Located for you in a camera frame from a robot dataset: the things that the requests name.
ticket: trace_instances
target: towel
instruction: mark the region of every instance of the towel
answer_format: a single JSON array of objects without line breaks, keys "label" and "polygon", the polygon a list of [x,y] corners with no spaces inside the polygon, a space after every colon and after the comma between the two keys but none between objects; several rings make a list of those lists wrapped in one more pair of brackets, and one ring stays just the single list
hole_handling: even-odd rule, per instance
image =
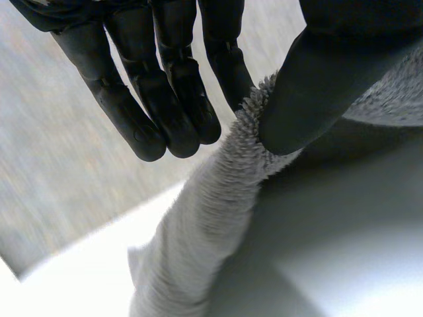
[{"label": "towel", "polygon": [[[353,103],[345,118],[375,125],[423,125],[423,50],[406,56]],[[131,317],[200,317],[222,263],[243,241],[260,183],[302,150],[276,156],[258,121],[276,74],[251,90],[222,146],[186,182],[151,242],[129,252]]]}]

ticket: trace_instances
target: fingertip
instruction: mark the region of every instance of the fingertip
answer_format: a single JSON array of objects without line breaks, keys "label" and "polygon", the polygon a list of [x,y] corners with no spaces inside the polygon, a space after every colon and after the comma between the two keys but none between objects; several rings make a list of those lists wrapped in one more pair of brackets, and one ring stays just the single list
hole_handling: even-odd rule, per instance
[{"label": "fingertip", "polygon": [[194,125],[200,143],[210,145],[219,140],[221,135],[221,125],[217,115],[208,98],[198,97],[191,101],[185,101],[185,108]]},{"label": "fingertip", "polygon": [[145,162],[161,159],[166,153],[166,142],[155,127],[144,125],[134,131],[135,146],[132,147],[137,157]]}]

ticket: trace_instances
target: floor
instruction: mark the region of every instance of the floor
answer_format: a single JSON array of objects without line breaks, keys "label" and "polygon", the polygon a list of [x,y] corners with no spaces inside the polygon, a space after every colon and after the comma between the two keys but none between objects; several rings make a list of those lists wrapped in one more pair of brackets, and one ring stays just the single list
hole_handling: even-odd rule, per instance
[{"label": "floor", "polygon": [[[280,67],[305,25],[297,1],[256,4],[246,1],[239,38],[255,83]],[[225,134],[234,117],[199,18],[193,51]],[[0,1],[0,56],[0,258],[17,275],[185,179],[219,145],[186,160],[138,160],[50,35],[8,1]]]}]

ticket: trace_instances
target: robotic hand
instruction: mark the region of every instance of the robotic hand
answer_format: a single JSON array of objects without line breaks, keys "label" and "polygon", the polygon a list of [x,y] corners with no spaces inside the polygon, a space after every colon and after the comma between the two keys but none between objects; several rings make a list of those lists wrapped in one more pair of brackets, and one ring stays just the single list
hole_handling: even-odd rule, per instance
[{"label": "robotic hand", "polygon": [[[192,57],[196,0],[11,0],[36,28],[52,36],[129,143],[145,161],[166,148],[192,156],[215,143],[219,120]],[[244,1],[199,0],[211,67],[236,111],[253,86],[237,46]],[[110,55],[107,29],[149,117],[123,84]],[[155,35],[164,71],[156,57]]]},{"label": "robotic hand", "polygon": [[[10,0],[50,31],[136,155],[176,157],[214,143],[221,128],[192,57],[195,0]],[[263,145],[279,155],[320,137],[408,52],[423,33],[421,0],[300,0],[307,23],[293,43],[262,115]],[[199,0],[204,42],[223,93],[236,111],[253,86],[237,47],[244,0]],[[151,121],[110,56],[116,44]],[[156,33],[165,71],[155,55]]]}]

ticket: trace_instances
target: white surface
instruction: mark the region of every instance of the white surface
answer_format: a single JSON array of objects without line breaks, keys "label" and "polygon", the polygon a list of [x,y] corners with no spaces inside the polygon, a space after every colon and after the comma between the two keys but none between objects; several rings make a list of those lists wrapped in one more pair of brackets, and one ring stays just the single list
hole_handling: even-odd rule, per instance
[{"label": "white surface", "polygon": [[149,242],[182,185],[39,265],[22,280],[19,291],[1,295],[0,316],[127,316],[134,288],[128,247]]}]

